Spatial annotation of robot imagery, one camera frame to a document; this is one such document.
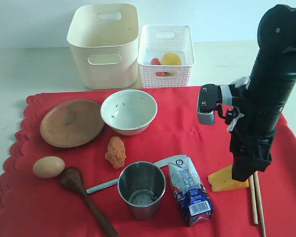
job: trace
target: yellow toy lemon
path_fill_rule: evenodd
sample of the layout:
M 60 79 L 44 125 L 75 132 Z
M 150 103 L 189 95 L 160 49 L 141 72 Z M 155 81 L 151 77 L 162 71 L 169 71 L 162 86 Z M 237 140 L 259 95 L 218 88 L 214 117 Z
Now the yellow toy lemon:
M 161 65 L 182 65 L 181 58 L 176 53 L 166 53 L 161 59 Z

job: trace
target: brown plate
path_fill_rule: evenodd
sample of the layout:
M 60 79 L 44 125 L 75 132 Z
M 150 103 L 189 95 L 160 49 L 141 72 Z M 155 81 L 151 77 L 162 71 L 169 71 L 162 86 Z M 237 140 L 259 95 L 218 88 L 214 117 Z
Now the brown plate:
M 51 109 L 40 123 L 42 138 L 55 147 L 76 147 L 103 129 L 101 106 L 90 100 L 71 100 Z

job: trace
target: white table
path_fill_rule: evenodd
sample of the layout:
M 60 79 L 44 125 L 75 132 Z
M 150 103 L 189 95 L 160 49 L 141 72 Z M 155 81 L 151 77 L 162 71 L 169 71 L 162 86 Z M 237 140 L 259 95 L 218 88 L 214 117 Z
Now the white table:
M 190 85 L 228 84 L 250 74 L 256 42 L 196 43 Z M 136 82 L 132 87 L 140 87 Z M 0 50 L 0 175 L 20 129 L 25 99 L 42 92 L 84 91 L 69 48 Z M 296 135 L 296 86 L 284 108 Z

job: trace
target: cheese wedge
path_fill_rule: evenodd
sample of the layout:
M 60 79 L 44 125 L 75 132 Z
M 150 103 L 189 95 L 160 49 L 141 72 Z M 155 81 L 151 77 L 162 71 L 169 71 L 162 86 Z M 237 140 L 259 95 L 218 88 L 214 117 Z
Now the cheese wedge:
M 232 165 L 227 166 L 208 176 L 208 182 L 212 185 L 213 192 L 243 189 L 249 186 L 248 180 L 239 182 L 231 178 Z

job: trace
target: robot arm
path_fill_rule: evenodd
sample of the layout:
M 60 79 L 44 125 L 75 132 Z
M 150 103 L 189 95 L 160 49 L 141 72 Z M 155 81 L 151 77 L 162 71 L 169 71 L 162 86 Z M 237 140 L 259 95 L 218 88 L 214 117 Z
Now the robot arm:
M 245 181 L 272 162 L 276 124 L 296 83 L 296 8 L 276 5 L 258 27 L 259 52 L 247 84 L 202 86 L 199 122 L 214 124 L 215 113 L 233 123 L 229 150 L 232 178 Z M 222 105 L 233 106 L 225 116 Z

